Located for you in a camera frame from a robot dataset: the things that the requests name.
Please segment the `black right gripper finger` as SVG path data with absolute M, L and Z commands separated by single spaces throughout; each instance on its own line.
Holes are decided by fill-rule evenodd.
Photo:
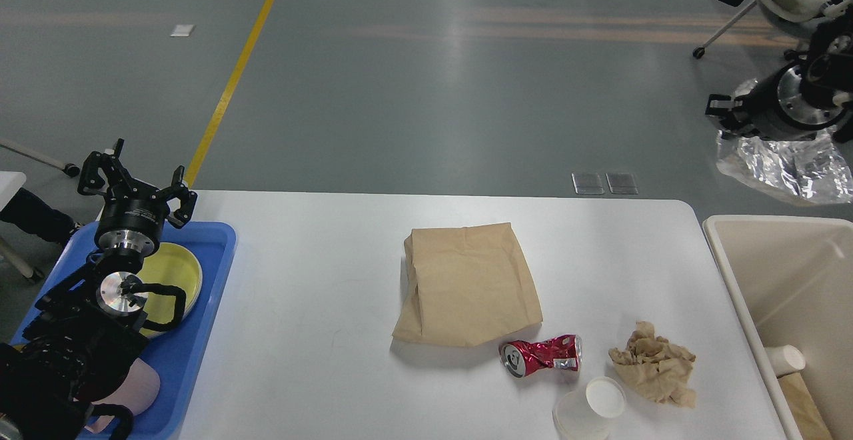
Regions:
M 710 94 L 706 102 L 706 116 L 715 127 L 728 135 L 750 133 L 750 118 L 741 101 L 728 95 Z

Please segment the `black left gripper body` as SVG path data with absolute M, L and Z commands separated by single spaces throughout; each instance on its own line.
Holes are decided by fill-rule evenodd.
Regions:
M 151 198 L 107 198 L 95 245 L 103 251 L 131 249 L 142 257 L 158 251 L 167 218 L 167 203 Z

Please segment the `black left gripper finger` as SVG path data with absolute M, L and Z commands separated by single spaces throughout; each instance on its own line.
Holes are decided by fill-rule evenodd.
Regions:
M 120 163 L 120 153 L 125 140 L 119 137 L 112 148 L 92 151 L 83 162 L 77 193 L 82 196 L 99 196 L 104 204 L 130 201 L 134 198 L 134 179 Z
M 173 172 L 171 184 L 157 191 L 157 204 L 164 209 L 164 218 L 174 228 L 183 229 L 194 215 L 198 195 L 184 182 L 185 167 Z

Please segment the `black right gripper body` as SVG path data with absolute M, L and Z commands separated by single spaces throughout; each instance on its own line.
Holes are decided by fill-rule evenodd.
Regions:
M 798 141 L 834 126 L 834 109 L 807 102 L 801 93 L 802 66 L 790 63 L 735 97 L 734 132 L 768 141 Z

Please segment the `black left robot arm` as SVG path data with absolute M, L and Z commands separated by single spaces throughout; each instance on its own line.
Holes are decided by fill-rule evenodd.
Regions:
M 189 222 L 197 195 L 184 184 L 183 166 L 162 189 L 135 179 L 120 163 L 123 146 L 117 139 L 91 152 L 80 173 L 77 191 L 105 204 L 94 251 L 37 300 L 24 345 L 2 345 L 3 439 L 74 439 L 100 416 L 115 419 L 111 438 L 128 438 L 134 414 L 103 398 L 149 345 L 143 329 L 166 333 L 183 320 L 186 291 L 139 272 L 161 246 L 164 225 Z

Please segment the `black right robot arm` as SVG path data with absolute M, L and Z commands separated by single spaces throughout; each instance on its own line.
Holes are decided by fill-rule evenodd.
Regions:
M 724 134 L 765 141 L 851 141 L 851 15 L 820 24 L 808 44 L 785 66 L 747 93 L 711 94 L 706 116 Z

